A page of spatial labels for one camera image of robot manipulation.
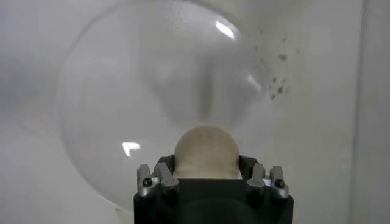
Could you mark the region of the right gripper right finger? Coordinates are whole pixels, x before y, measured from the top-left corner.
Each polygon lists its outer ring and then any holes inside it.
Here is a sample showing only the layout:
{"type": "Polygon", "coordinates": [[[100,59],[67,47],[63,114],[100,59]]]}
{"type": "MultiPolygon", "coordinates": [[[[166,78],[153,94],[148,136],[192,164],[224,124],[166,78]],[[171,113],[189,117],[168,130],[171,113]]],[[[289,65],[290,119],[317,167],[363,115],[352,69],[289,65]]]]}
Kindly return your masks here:
{"type": "Polygon", "coordinates": [[[264,165],[255,158],[240,155],[238,162],[241,177],[250,195],[258,198],[263,198],[266,194],[270,194],[272,198],[289,197],[289,187],[281,166],[273,166],[267,175],[264,165]]]}

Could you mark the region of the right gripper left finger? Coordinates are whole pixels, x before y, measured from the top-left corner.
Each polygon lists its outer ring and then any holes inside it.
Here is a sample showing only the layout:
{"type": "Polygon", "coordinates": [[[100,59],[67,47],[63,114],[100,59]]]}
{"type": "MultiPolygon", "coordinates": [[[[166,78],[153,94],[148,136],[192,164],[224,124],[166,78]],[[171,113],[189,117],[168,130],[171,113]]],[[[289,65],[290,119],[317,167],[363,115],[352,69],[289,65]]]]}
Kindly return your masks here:
{"type": "Polygon", "coordinates": [[[137,194],[152,197],[159,190],[167,197],[175,198],[179,193],[179,180],[174,177],[175,156],[161,157],[151,172],[147,164],[137,169],[137,194]]]}

